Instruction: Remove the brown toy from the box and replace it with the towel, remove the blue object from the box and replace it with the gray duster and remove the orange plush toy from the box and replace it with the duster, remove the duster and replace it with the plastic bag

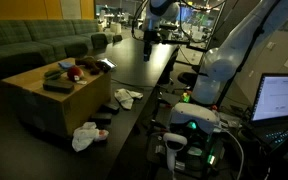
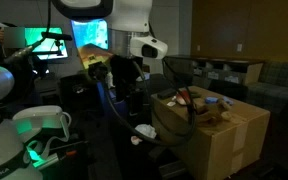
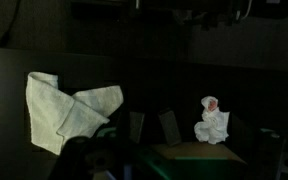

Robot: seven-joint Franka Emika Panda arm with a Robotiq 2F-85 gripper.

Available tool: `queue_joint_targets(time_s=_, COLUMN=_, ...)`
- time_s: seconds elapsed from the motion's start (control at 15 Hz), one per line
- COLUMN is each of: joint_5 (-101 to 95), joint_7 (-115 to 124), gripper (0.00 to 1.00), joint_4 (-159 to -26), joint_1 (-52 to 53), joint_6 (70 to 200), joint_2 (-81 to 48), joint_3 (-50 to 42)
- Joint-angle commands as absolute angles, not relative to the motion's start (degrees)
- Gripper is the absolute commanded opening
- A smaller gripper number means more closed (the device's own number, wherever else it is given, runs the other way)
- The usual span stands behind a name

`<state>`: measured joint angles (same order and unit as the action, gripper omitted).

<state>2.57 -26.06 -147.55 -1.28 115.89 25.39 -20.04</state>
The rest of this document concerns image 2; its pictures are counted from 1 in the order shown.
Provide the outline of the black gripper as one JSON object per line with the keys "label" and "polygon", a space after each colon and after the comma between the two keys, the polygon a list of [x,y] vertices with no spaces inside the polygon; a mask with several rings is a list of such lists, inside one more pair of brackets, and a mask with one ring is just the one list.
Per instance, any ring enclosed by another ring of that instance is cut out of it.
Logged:
{"label": "black gripper", "polygon": [[142,67],[143,59],[140,57],[128,59],[114,55],[110,60],[113,85],[115,86],[118,100],[124,100],[136,88],[136,79],[140,74],[134,62],[139,67]]}

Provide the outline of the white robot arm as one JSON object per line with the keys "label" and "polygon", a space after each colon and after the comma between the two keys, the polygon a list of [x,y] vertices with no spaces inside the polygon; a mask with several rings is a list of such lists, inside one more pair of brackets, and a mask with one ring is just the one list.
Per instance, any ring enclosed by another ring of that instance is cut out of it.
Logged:
{"label": "white robot arm", "polygon": [[[168,46],[149,35],[149,17],[152,0],[49,0],[65,17],[75,20],[103,18],[113,32],[129,34],[131,38],[123,45],[113,43],[110,51],[120,57],[151,57],[162,59]],[[0,100],[10,93],[14,78],[6,69],[25,59],[39,46],[35,42],[22,48],[0,64]],[[34,162],[46,161],[49,150],[33,159],[27,145],[44,128],[59,127],[63,130],[63,142],[69,140],[68,122],[63,118],[25,117],[5,120],[0,116],[0,180],[43,180]]]}

